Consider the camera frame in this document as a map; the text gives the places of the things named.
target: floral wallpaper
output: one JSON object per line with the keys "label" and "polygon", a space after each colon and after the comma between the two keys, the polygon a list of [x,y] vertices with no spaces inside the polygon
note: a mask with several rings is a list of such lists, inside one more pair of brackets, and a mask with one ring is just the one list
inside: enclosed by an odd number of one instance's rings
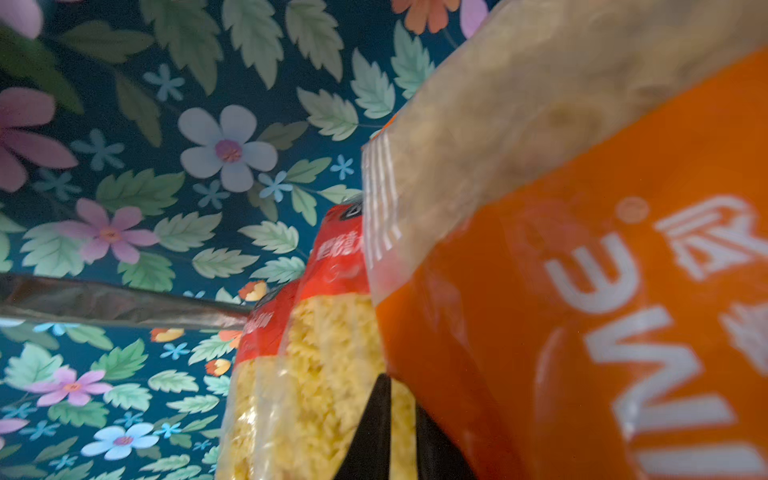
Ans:
{"label": "floral wallpaper", "polygon": [[[0,271],[257,301],[494,3],[2,0]],[[0,478],[212,480],[239,341],[0,319]]]}

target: food package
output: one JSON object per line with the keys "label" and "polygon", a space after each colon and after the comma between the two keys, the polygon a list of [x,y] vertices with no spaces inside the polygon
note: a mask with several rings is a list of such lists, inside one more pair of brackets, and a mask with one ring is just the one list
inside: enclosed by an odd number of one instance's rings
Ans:
{"label": "food package", "polygon": [[[331,208],[315,240],[285,340],[275,472],[331,480],[346,456],[376,377],[384,372],[362,258],[362,199]],[[390,478],[416,480],[415,402],[392,385]]]}
{"label": "food package", "polygon": [[299,282],[268,292],[248,316],[235,357],[224,415],[217,480],[263,480],[269,458],[258,445],[273,442],[272,412],[280,403],[277,354]]}
{"label": "food package", "polygon": [[479,480],[768,475],[766,25],[508,0],[365,148],[388,372]]}

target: green leaf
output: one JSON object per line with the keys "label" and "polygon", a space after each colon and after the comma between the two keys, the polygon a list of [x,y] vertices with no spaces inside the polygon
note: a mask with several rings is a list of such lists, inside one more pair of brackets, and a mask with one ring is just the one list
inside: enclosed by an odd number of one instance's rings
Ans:
{"label": "green leaf", "polygon": [[179,468],[184,467],[189,462],[189,455],[171,455],[170,457],[161,458],[156,462],[145,465],[139,468],[139,470],[142,472],[149,471],[153,473],[170,472],[171,470],[178,470]]}
{"label": "green leaf", "polygon": [[148,356],[144,353],[144,341],[138,339],[125,349],[116,347],[105,353],[97,362],[91,364],[91,370],[104,370],[103,380],[106,381],[123,380],[132,377],[143,367]]}
{"label": "green leaf", "polygon": [[154,234],[160,245],[174,252],[187,252],[190,248],[202,247],[205,240],[214,237],[211,231],[221,222],[221,214],[199,216],[198,212],[178,214],[171,219],[157,222]]}
{"label": "green leaf", "polygon": [[54,458],[62,456],[63,454],[69,452],[69,449],[72,448],[77,440],[78,437],[71,437],[64,440],[62,443],[57,443],[56,445],[45,447],[40,453],[38,453],[38,456],[35,457],[35,463],[46,462],[48,460],[53,460]]}
{"label": "green leaf", "polygon": [[88,476],[92,466],[94,466],[93,460],[74,468],[64,468],[59,470],[58,472],[45,477],[45,480],[83,480],[83,478]]}
{"label": "green leaf", "polygon": [[16,223],[15,221],[11,220],[7,216],[5,216],[4,213],[0,212],[0,232],[5,233],[21,233],[25,232],[27,229]]}
{"label": "green leaf", "polygon": [[342,99],[338,94],[331,97],[323,89],[320,89],[319,94],[314,94],[296,87],[296,94],[301,106],[310,114],[308,122],[318,127],[321,135],[332,135],[332,140],[341,141],[357,129],[357,110],[349,100]]}
{"label": "green leaf", "polygon": [[206,439],[218,439],[221,436],[221,429],[203,430],[200,432]]}
{"label": "green leaf", "polygon": [[77,276],[85,263],[80,257],[84,240],[61,235],[58,223],[43,223],[24,234],[27,243],[21,252],[29,252],[22,260],[22,266],[33,266],[35,275],[61,278],[64,275]]}
{"label": "green leaf", "polygon": [[174,287],[172,279],[176,278],[170,265],[170,260],[162,255],[141,252],[139,261],[133,265],[120,262],[118,273],[123,274],[123,285],[153,292],[170,292]]}
{"label": "green leaf", "polygon": [[225,289],[223,286],[219,288],[219,291],[216,292],[216,301],[217,302],[223,302],[223,303],[234,303],[235,305],[242,305],[243,301],[238,296],[231,296],[229,292],[227,292],[227,289]]}
{"label": "green leaf", "polygon": [[43,478],[45,472],[34,465],[15,465],[0,468],[0,478]]}
{"label": "green leaf", "polygon": [[204,419],[200,420],[194,420],[190,422],[189,425],[181,429],[182,432],[196,432],[197,430],[202,430],[205,427],[208,426],[209,423],[211,423],[213,420],[217,419],[218,415],[212,415],[210,417],[206,417]]}
{"label": "green leaf", "polygon": [[160,129],[160,108],[131,79],[115,72],[114,86],[118,107],[125,117],[136,123],[139,131],[153,147],[163,143]]}
{"label": "green leaf", "polygon": [[152,35],[135,30],[112,30],[104,20],[80,24],[59,39],[73,50],[112,64],[123,63],[128,55],[146,50],[154,43]]}
{"label": "green leaf", "polygon": [[152,394],[138,383],[124,383],[106,392],[104,400],[125,410],[136,409],[146,412],[149,401],[152,400]]}
{"label": "green leaf", "polygon": [[219,446],[216,445],[211,450],[205,452],[203,455],[203,463],[206,465],[214,465],[219,461]]}
{"label": "green leaf", "polygon": [[242,273],[246,266],[252,265],[258,259],[258,255],[240,255],[240,250],[209,248],[194,256],[192,267],[205,278],[229,278],[231,275]]}
{"label": "green leaf", "polygon": [[8,359],[5,384],[22,390],[32,383],[45,382],[53,377],[63,361],[61,355],[51,356],[41,346],[26,342],[20,356]]}
{"label": "green leaf", "polygon": [[200,470],[202,470],[202,468],[197,465],[189,465],[165,475],[163,480],[186,480],[187,478],[192,478],[200,473]]}
{"label": "green leaf", "polygon": [[48,418],[63,425],[82,427],[88,425],[102,429],[107,425],[109,411],[101,402],[89,402],[82,407],[72,405],[70,402],[60,402],[48,409]]}
{"label": "green leaf", "polygon": [[209,412],[219,404],[219,397],[214,395],[188,396],[186,399],[176,402],[168,402],[169,408],[183,413]]}
{"label": "green leaf", "polygon": [[253,245],[274,253],[292,252],[299,246],[299,231],[288,227],[283,222],[261,222],[261,225],[249,225],[238,232],[253,239]]}
{"label": "green leaf", "polygon": [[58,350],[58,340],[48,332],[35,332],[35,324],[24,322],[17,326],[0,328],[0,332],[16,343],[32,342],[48,350]]}
{"label": "green leaf", "polygon": [[188,435],[186,433],[174,433],[168,438],[168,440],[170,441],[171,445],[179,445],[184,449],[192,448],[192,435]]}
{"label": "green leaf", "polygon": [[224,0],[221,21],[232,28],[232,48],[240,50],[246,67],[256,66],[269,90],[277,79],[277,62],[283,60],[283,30],[275,22],[275,9],[267,0]]}
{"label": "green leaf", "polygon": [[151,446],[147,449],[136,449],[136,455],[139,455],[140,457],[152,458],[153,460],[157,460],[162,456],[160,454],[160,447],[157,445]]}
{"label": "green leaf", "polygon": [[16,445],[6,445],[5,447],[0,450],[0,460],[7,458],[14,453],[18,452],[18,450],[22,447],[21,443],[17,443]]}
{"label": "green leaf", "polygon": [[91,480],[120,480],[123,478],[123,472],[125,472],[125,467],[118,468],[117,470],[109,473],[104,472],[99,476],[92,477]]}
{"label": "green leaf", "polygon": [[141,0],[144,22],[154,22],[154,36],[168,48],[176,68],[189,67],[210,95],[216,89],[217,61],[224,56],[216,36],[220,29],[205,11],[207,0]]}
{"label": "green leaf", "polygon": [[207,390],[216,395],[227,396],[230,392],[230,377],[222,375],[219,377],[205,376],[203,381],[208,386]]}
{"label": "green leaf", "polygon": [[251,274],[251,278],[264,278],[267,282],[285,283],[300,278],[306,266],[299,257],[280,257],[269,260]]}
{"label": "green leaf", "polygon": [[347,188],[346,185],[334,185],[317,193],[326,199],[331,200],[335,204],[340,204],[344,200],[362,193],[362,190],[357,190],[356,188]]}
{"label": "green leaf", "polygon": [[39,40],[30,40],[0,25],[0,69],[16,78],[28,78],[53,95],[67,110],[83,114],[83,104],[72,84],[56,70],[56,57]]}
{"label": "green leaf", "polygon": [[156,373],[149,378],[147,384],[149,388],[162,392],[196,392],[199,389],[192,375],[176,370],[164,370]]}
{"label": "green leaf", "polygon": [[325,11],[323,0],[291,0],[286,7],[286,27],[291,42],[298,45],[304,58],[315,70],[325,67],[336,81],[341,81],[340,51],[344,42],[336,27],[339,23]]}
{"label": "green leaf", "polygon": [[139,207],[145,216],[162,215],[165,207],[178,201],[174,194],[183,184],[184,172],[155,177],[154,170],[148,168],[134,177],[130,170],[117,179],[114,175],[103,179],[96,189],[96,201],[110,212],[122,207]]}
{"label": "green leaf", "polygon": [[7,260],[11,254],[11,239],[8,235],[0,232],[0,273],[9,272],[13,267],[13,260]]}
{"label": "green leaf", "polygon": [[296,121],[288,125],[277,122],[261,132],[257,140],[272,144],[277,150],[288,150],[293,146],[293,142],[304,134],[308,127],[309,124],[305,121]]}
{"label": "green leaf", "polygon": [[402,96],[411,98],[422,83],[435,71],[435,62],[429,60],[429,51],[422,47],[419,36],[411,35],[400,20],[395,24],[395,56],[392,69],[397,74],[395,83],[405,91]]}
{"label": "green leaf", "polygon": [[331,157],[318,158],[317,160],[299,160],[286,172],[286,183],[311,184],[329,165]]}
{"label": "green leaf", "polygon": [[177,423],[181,422],[186,418],[186,413],[180,413],[178,415],[174,415],[170,417],[169,419],[159,419],[157,420],[154,425],[152,426],[152,429],[159,429],[163,426],[164,423],[167,423],[168,425],[176,425]]}
{"label": "green leaf", "polygon": [[275,199],[272,195],[267,198],[260,197],[259,194],[263,189],[264,186],[262,184],[255,182],[250,190],[248,190],[248,201],[251,205],[261,210],[261,213],[268,220],[277,222],[277,204],[275,204]]}
{"label": "green leaf", "polygon": [[298,185],[293,185],[293,190],[290,191],[291,203],[293,203],[293,211],[297,214],[301,214],[304,220],[311,225],[317,225],[317,200],[315,197],[308,194],[306,191],[299,188]]}
{"label": "green leaf", "polygon": [[102,350],[111,350],[114,347],[112,341],[105,335],[106,332],[104,329],[97,326],[66,326],[65,332],[75,343],[87,343],[90,346],[95,346]]}
{"label": "green leaf", "polygon": [[190,359],[187,362],[189,365],[192,365],[193,363],[202,362],[203,360],[208,361],[217,359],[232,350],[234,350],[234,348],[229,341],[222,340],[218,335],[213,335],[209,339],[205,339],[198,343],[192,349],[192,355],[190,355]]}
{"label": "green leaf", "polygon": [[379,64],[369,64],[355,48],[352,53],[352,72],[355,79],[350,82],[350,86],[357,95],[355,103],[366,109],[362,114],[368,118],[391,114],[395,107],[395,86],[389,83],[389,77],[381,71]]}

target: light blue flower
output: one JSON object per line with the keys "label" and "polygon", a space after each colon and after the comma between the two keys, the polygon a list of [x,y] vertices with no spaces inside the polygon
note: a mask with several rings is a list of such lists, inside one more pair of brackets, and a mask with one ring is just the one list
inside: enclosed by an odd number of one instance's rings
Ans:
{"label": "light blue flower", "polygon": [[174,433],[181,433],[181,424],[180,423],[174,423],[171,425],[170,423],[164,423],[160,426],[160,430],[157,430],[154,434],[155,435],[162,435],[164,439],[169,439],[171,435]]}
{"label": "light blue flower", "polygon": [[52,437],[56,434],[56,429],[61,426],[61,423],[48,424],[48,420],[41,420],[37,426],[27,427],[26,429],[19,430],[22,435],[29,435],[30,440],[37,440],[43,435]]}
{"label": "light blue flower", "polygon": [[344,156],[339,155],[336,159],[337,165],[331,165],[332,172],[339,172],[339,180],[344,180],[347,175],[354,174],[355,171],[349,166],[352,164],[352,159],[344,161]]}
{"label": "light blue flower", "polygon": [[142,415],[142,412],[139,412],[135,415],[132,415],[130,412],[126,412],[122,419],[115,420],[114,423],[115,425],[125,425],[125,428],[127,429],[134,423],[142,423],[144,421],[144,417]]}
{"label": "light blue flower", "polygon": [[24,402],[16,408],[13,408],[12,406],[5,406],[1,410],[5,412],[5,415],[2,417],[4,420],[26,419],[29,414],[37,412],[38,408],[33,407],[32,402]]}
{"label": "light blue flower", "polygon": [[205,450],[210,446],[210,440],[203,440],[202,442],[195,442],[192,450]]}
{"label": "light blue flower", "polygon": [[104,134],[101,130],[94,128],[89,134],[91,137],[91,143],[87,144],[82,140],[75,140],[69,144],[69,147],[82,154],[94,154],[91,159],[91,169],[100,172],[104,169],[104,162],[106,161],[114,168],[123,168],[125,164],[122,160],[115,157],[116,154],[123,153],[125,145],[112,144],[107,145],[107,139],[104,138]]}
{"label": "light blue flower", "polygon": [[64,456],[63,456],[63,457],[61,457],[59,460],[54,460],[54,461],[52,461],[52,462],[49,462],[48,464],[49,464],[51,467],[55,467],[57,470],[61,470],[61,469],[62,469],[62,468],[64,468],[64,467],[71,467],[71,466],[73,466],[73,465],[74,465],[74,462],[75,462],[75,461],[76,461],[78,458],[79,458],[79,457],[78,457],[77,455],[73,455],[73,456],[70,456],[70,455],[64,455]]}
{"label": "light blue flower", "polygon": [[144,74],[145,81],[152,85],[160,86],[160,90],[157,91],[157,99],[159,101],[166,101],[168,99],[168,94],[170,94],[170,96],[177,101],[182,101],[184,96],[176,89],[176,87],[183,85],[184,79],[182,77],[171,78],[170,69],[166,63],[161,64],[160,67],[157,68],[157,73],[159,75],[153,71],[148,71]]}
{"label": "light blue flower", "polygon": [[185,346],[187,346],[187,342],[181,343],[179,346],[175,346],[173,343],[166,343],[163,345],[163,348],[166,349],[167,352],[161,353],[160,358],[164,359],[169,356],[174,360],[179,360],[182,355],[187,355],[190,352],[189,350],[184,349]]}
{"label": "light blue flower", "polygon": [[259,182],[265,186],[265,188],[259,192],[259,197],[267,198],[268,196],[274,194],[276,202],[282,201],[283,192],[290,192],[293,190],[293,185],[281,184],[281,182],[285,180],[287,176],[288,174],[284,171],[277,172],[277,175],[275,175],[275,180],[273,181],[269,175],[259,174]]}
{"label": "light blue flower", "polygon": [[43,181],[37,181],[32,184],[32,188],[38,192],[45,192],[53,190],[56,197],[62,202],[69,201],[69,194],[79,194],[83,191],[82,188],[76,185],[70,185],[72,180],[72,174],[64,172],[61,176],[56,177],[52,171],[47,168],[38,169],[38,175],[43,177]]}
{"label": "light blue flower", "polygon": [[75,328],[80,326],[80,323],[41,323],[35,326],[33,330],[35,332],[44,332],[47,329],[51,329],[51,332],[56,336],[62,336],[66,332],[67,328]]}
{"label": "light blue flower", "polygon": [[13,326],[19,326],[22,323],[24,323],[24,320],[0,318],[0,328],[11,328]]}
{"label": "light blue flower", "polygon": [[206,188],[203,184],[192,185],[192,190],[198,192],[200,195],[203,195],[203,198],[197,202],[197,206],[203,208],[206,205],[211,204],[216,210],[221,210],[221,201],[225,198],[229,198],[230,193],[219,192],[219,187],[221,187],[221,182],[219,180],[211,181],[208,188]]}

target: flower center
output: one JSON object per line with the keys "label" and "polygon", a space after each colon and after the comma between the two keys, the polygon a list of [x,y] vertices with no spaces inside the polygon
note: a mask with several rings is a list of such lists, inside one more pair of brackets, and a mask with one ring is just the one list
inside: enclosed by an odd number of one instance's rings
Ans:
{"label": "flower center", "polygon": [[222,140],[216,144],[216,156],[231,164],[243,156],[243,148],[234,140]]}
{"label": "flower center", "polygon": [[134,441],[133,437],[117,437],[114,442],[112,442],[113,445],[130,445]]}
{"label": "flower center", "polygon": [[107,243],[115,243],[123,240],[123,237],[120,236],[120,232],[110,227],[102,228],[99,235],[103,240],[106,240]]}

